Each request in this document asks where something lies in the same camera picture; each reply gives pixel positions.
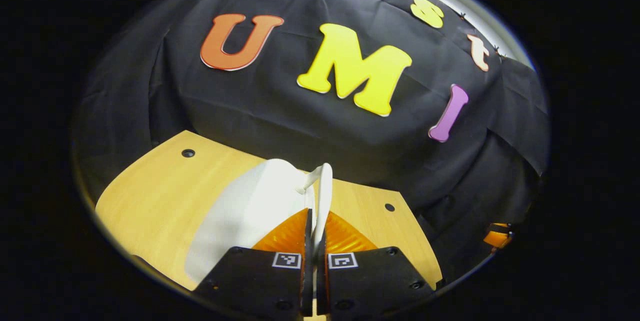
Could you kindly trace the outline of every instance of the wooden surface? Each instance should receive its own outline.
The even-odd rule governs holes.
[[[183,157],[185,149],[194,157]],[[95,211],[125,250],[192,291],[197,284],[186,275],[185,260],[195,233],[222,190],[263,161],[183,131],[116,177]],[[442,278],[438,261],[400,193],[334,179],[331,211],[378,248],[400,248],[435,289]]]

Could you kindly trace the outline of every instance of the black cloth backdrop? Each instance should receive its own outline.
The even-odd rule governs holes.
[[[473,25],[440,2],[444,25],[411,12],[413,0],[156,0],[114,37],[87,78],[73,121],[80,179],[94,202],[153,147],[190,130],[265,159],[308,171],[327,162],[334,177],[400,191],[453,280],[490,252],[489,223],[518,223],[547,168],[550,123],[537,74],[499,56]],[[215,16],[242,14],[224,45],[238,52],[251,19],[284,19],[256,61],[236,71],[206,66],[202,43]],[[323,40],[320,25],[358,34],[362,57],[384,45],[413,59],[398,80],[391,114],[381,117],[353,96],[297,85]],[[471,58],[467,34],[491,56],[489,71]],[[469,102],[450,138],[428,136],[461,86]]]

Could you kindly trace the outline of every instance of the orange letter u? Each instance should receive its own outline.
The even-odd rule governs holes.
[[[252,20],[255,27],[242,50],[235,54],[224,52],[222,47],[225,45],[227,37],[235,25],[243,22],[245,18],[244,15],[238,13],[227,13],[213,19],[213,27],[208,32],[200,49],[200,58],[206,66],[227,71],[246,68],[256,60],[274,27],[284,23],[284,20],[278,16],[255,16]]]

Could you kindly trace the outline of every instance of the black background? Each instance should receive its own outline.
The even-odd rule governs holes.
[[[631,37],[638,27],[628,12],[635,1],[481,1],[538,63],[550,93],[551,165],[518,241],[425,312],[454,320],[637,319],[637,271],[616,263],[633,259],[626,248],[637,248],[620,236],[628,226],[637,233],[638,221],[622,205],[638,195],[622,186],[624,168],[612,162],[626,147],[626,127],[608,118],[613,105],[619,119],[635,110],[634,102],[623,101],[628,83],[617,74],[626,65],[621,57],[637,53]],[[149,2],[5,4],[2,22],[10,24],[3,27],[3,47],[12,57],[3,68],[3,114],[14,141],[5,151],[9,193],[16,196],[2,213],[9,241],[4,301],[12,307],[0,312],[13,313],[2,319],[211,317],[125,262],[89,219],[71,178],[69,121],[85,75],[110,38]],[[636,158],[630,153],[621,161],[633,166]]]

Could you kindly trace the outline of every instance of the yellow letter m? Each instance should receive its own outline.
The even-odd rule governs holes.
[[[339,98],[346,98],[366,82],[364,89],[353,97],[353,102],[366,111],[389,116],[391,96],[400,75],[411,66],[411,57],[397,47],[385,45],[362,59],[358,34],[354,30],[343,25],[323,24],[320,31],[324,34],[322,45],[309,71],[297,77],[297,84],[317,93],[328,93],[331,83],[327,78],[334,68]]]

